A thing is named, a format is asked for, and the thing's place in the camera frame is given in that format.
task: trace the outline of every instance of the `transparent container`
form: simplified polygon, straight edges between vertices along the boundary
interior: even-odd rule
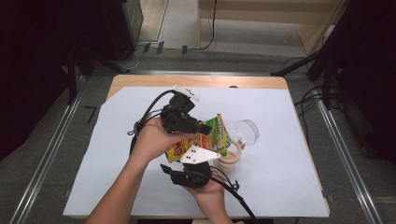
[[[224,173],[230,173],[239,159],[242,156],[242,148],[240,144],[234,140],[231,141],[231,145],[227,148],[227,156],[221,156],[219,159],[214,160],[213,164]]]
[[[224,173],[230,173],[235,169],[245,146],[253,146],[260,136],[259,129],[250,119],[236,122],[235,132],[238,140],[232,140],[231,145],[227,148],[227,156],[221,156],[213,161],[213,164]]]

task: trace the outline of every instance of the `hand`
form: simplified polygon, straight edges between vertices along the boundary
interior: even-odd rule
[[[173,144],[192,137],[191,133],[167,133],[162,122],[160,118],[154,118],[145,124],[137,136],[132,154],[149,162],[161,156]]]
[[[224,182],[224,180],[214,170],[212,170],[212,176],[217,180]],[[199,208],[212,224],[233,223],[225,211],[224,188],[222,185],[213,180],[209,180],[209,182],[200,189],[183,188],[186,189],[192,197],[194,197]]]

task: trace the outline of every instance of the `person's right hand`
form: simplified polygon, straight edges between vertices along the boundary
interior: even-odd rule
[[[212,176],[224,182],[216,171],[212,170]],[[199,208],[212,224],[233,223],[225,211],[224,188],[222,185],[213,180],[209,180],[204,187],[199,189],[183,188],[194,197]]]

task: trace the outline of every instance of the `person's left hand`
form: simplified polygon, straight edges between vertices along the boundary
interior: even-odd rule
[[[137,136],[132,154],[147,162],[161,156],[170,146],[191,138],[191,133],[167,133],[160,118],[149,120]]]

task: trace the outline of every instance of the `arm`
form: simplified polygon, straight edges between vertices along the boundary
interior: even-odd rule
[[[134,199],[150,161],[169,146],[191,137],[185,133],[167,133],[161,119],[151,119],[138,135],[134,150],[114,184],[96,205],[86,223],[128,223]]]

